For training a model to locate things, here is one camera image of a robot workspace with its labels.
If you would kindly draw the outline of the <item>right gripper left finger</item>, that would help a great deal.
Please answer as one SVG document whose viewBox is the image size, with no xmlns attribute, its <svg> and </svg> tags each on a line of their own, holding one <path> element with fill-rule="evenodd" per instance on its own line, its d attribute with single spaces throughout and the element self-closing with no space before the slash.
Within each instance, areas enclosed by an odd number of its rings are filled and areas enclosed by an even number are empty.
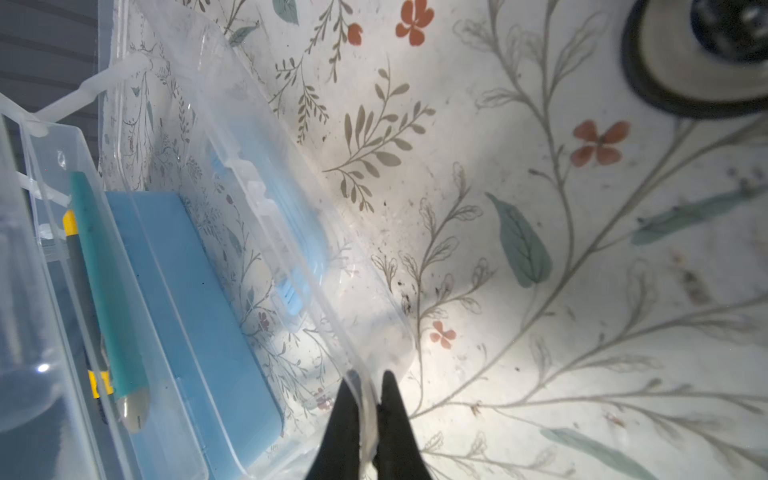
<svg viewBox="0 0 768 480">
<path fill-rule="evenodd" d="M 329 423 L 306 480 L 357 480 L 360 474 L 360 418 L 346 381 L 340 385 Z"/>
</svg>

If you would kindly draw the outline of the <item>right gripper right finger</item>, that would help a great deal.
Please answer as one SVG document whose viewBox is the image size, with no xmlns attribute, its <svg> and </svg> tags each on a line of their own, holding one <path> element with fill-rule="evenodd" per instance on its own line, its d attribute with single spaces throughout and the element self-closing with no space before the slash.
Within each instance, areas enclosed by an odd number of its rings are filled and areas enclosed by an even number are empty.
<svg viewBox="0 0 768 480">
<path fill-rule="evenodd" d="M 398 381 L 391 371 L 382 378 L 381 399 L 377 405 L 379 441 L 373 465 L 383 480 L 430 480 L 421 457 Z"/>
</svg>

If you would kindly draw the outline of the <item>blue plastic tool box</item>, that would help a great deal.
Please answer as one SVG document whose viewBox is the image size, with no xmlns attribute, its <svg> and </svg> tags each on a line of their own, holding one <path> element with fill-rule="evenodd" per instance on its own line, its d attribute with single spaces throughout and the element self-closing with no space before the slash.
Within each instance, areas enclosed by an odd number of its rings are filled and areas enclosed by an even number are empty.
<svg viewBox="0 0 768 480">
<path fill-rule="evenodd" d="M 334 113 L 304 42 L 362 32 L 350 1 L 1 5 L 1 475 L 305 479 L 346 381 L 360 474 L 378 478 L 382 378 L 415 349 L 403 314 L 303 156 Z M 84 172 L 118 237 L 150 410 L 130 433 L 62 223 Z"/>
</svg>

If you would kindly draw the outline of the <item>yellow black utility knife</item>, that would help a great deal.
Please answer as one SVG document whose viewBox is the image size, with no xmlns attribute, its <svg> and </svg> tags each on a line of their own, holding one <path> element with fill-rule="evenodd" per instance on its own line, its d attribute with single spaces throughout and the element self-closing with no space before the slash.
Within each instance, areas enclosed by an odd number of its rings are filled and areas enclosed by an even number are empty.
<svg viewBox="0 0 768 480">
<path fill-rule="evenodd" d="M 85 337 L 90 341 L 91 344 L 95 345 L 96 367 L 91 365 L 89 358 L 86 358 L 85 360 L 91 393 L 97 405 L 102 422 L 107 424 L 108 421 L 104 406 L 100 400 L 101 396 L 99 385 L 103 385 L 104 392 L 107 395 L 111 395 L 114 389 L 111 385 L 105 345 L 99 329 L 97 313 L 93 301 L 90 283 L 88 280 L 81 242 L 78 235 L 77 222 L 75 214 L 71 209 L 65 212 L 62 218 L 62 223 L 66 236 L 66 244 L 68 249 L 70 268 L 74 280 L 74 287 L 83 315 Z"/>
</svg>

